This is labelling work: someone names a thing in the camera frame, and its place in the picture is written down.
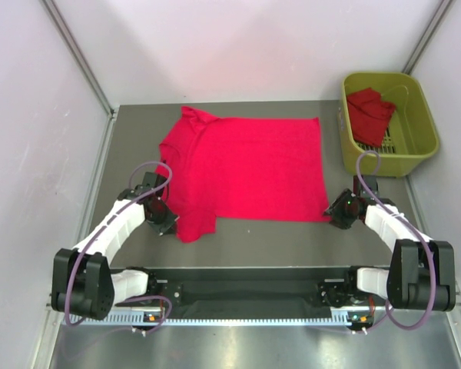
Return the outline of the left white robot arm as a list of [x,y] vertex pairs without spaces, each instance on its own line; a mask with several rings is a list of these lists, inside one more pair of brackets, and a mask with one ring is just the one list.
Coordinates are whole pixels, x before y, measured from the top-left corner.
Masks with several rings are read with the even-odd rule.
[[143,267],[111,269],[131,234],[148,224],[159,236],[176,231],[178,216],[166,205],[170,179],[148,172],[141,184],[124,189],[111,210],[84,240],[60,249],[53,260],[51,307],[66,316],[105,319],[116,304],[152,304],[161,292],[154,272]]

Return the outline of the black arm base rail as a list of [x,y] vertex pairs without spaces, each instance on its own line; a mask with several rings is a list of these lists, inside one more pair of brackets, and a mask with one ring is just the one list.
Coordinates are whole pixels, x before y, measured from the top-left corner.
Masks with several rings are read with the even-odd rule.
[[330,317],[332,308],[370,310],[346,297],[345,267],[151,268],[180,319]]

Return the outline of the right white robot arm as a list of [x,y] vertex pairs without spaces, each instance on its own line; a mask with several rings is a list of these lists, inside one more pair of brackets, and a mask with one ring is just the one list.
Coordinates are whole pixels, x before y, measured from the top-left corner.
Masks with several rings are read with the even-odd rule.
[[343,190],[324,215],[342,230],[355,221],[366,225],[390,249],[390,266],[353,266],[345,272],[343,282],[320,282],[323,302],[339,308],[346,301],[361,304],[376,295],[393,308],[451,311],[456,305],[453,246],[419,232],[391,200],[377,194],[376,177],[355,176],[353,188]]

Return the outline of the bright pink t shirt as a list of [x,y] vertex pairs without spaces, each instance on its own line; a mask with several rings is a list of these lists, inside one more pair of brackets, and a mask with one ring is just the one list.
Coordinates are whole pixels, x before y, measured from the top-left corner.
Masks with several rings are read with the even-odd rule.
[[184,243],[218,218],[325,222],[319,118],[221,118],[192,107],[159,144]]

